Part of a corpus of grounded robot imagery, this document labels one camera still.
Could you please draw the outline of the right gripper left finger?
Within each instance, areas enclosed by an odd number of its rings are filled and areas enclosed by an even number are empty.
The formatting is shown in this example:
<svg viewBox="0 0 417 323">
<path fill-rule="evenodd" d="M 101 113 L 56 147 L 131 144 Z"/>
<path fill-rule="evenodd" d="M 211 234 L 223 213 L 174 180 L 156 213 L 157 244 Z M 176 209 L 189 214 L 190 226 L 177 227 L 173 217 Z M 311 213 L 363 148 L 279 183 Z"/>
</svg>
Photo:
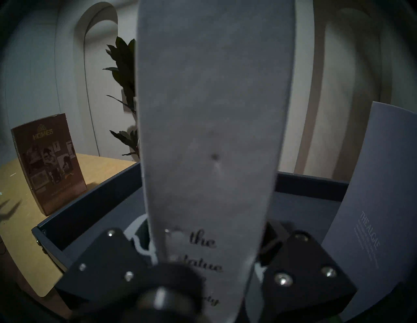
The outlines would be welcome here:
<svg viewBox="0 0 417 323">
<path fill-rule="evenodd" d="M 104 227 L 63 274 L 55 289 L 67 307 L 76 310 L 127 283 L 127 272 L 132 272 L 134 278 L 156 263 L 148 216 L 141 215 L 124 230 Z"/>
</svg>

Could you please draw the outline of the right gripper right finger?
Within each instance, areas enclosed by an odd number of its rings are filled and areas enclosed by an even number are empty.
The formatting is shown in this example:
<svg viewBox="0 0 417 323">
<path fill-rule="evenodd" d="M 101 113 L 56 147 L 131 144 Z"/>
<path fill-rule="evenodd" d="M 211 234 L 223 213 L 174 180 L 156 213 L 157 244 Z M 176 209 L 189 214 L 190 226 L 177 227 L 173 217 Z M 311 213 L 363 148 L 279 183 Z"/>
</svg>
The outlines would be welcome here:
<svg viewBox="0 0 417 323">
<path fill-rule="evenodd" d="M 357 288 L 305 231 L 267 222 L 250 281 L 251 323 L 318 323 L 340 314 Z"/>
</svg>

